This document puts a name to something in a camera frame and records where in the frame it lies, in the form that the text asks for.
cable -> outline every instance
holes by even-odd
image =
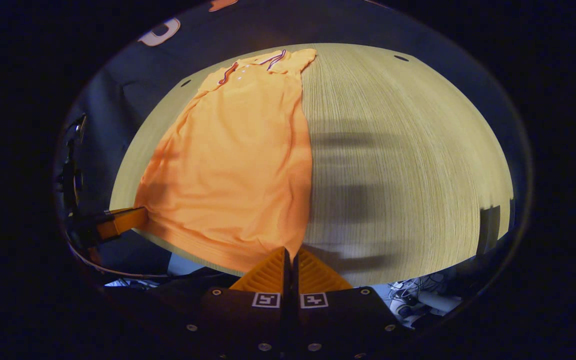
[[[100,266],[98,264],[95,264],[94,262],[91,262],[90,260],[86,259],[83,255],[81,255],[75,248],[73,248],[73,245],[71,244],[71,242],[68,242],[68,246],[70,247],[70,250],[72,251],[72,253],[74,255],[76,255],[79,259],[82,260],[82,262],[84,262],[85,264],[97,269],[98,271],[101,272],[109,272],[111,274],[116,274],[116,275],[121,275],[121,276],[127,276],[128,278],[142,278],[142,279],[148,279],[148,278],[170,278],[169,275],[146,275],[146,274],[142,274],[142,273],[128,273],[128,272],[121,272],[121,271],[114,271],[112,269],[108,269],[105,268],[103,266]]]

orange polo shirt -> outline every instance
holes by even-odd
[[[141,178],[140,230],[236,271],[281,247],[294,258],[313,171],[301,72],[315,55],[278,50],[208,75]]]

screw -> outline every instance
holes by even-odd
[[[270,346],[270,344],[267,344],[265,342],[261,342],[261,344],[259,344],[259,346],[257,346],[259,348],[259,350],[261,351],[269,351],[270,349],[272,349],[273,347]]]
[[[317,342],[313,342],[312,344],[308,345],[308,351],[319,351],[322,349],[322,344],[318,344]]]

wood grain surface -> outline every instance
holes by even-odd
[[[508,231],[514,197],[508,164],[468,98],[411,55],[343,43],[268,48],[181,79],[133,138],[109,209],[132,207],[155,146],[208,74],[237,59],[307,48],[317,50],[302,73],[313,156],[308,250],[350,284],[372,285],[474,256],[480,209],[500,206],[497,238]],[[142,235],[194,262],[242,275]]]

wooden table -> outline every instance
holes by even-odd
[[[313,156],[304,246],[359,286],[407,280],[474,256],[481,209],[499,206],[496,238],[508,231],[514,197],[508,164],[468,98],[411,55],[343,43],[268,48],[181,79],[132,140],[109,208],[132,207],[155,146],[209,73],[237,59],[306,48],[317,57],[302,73]]]

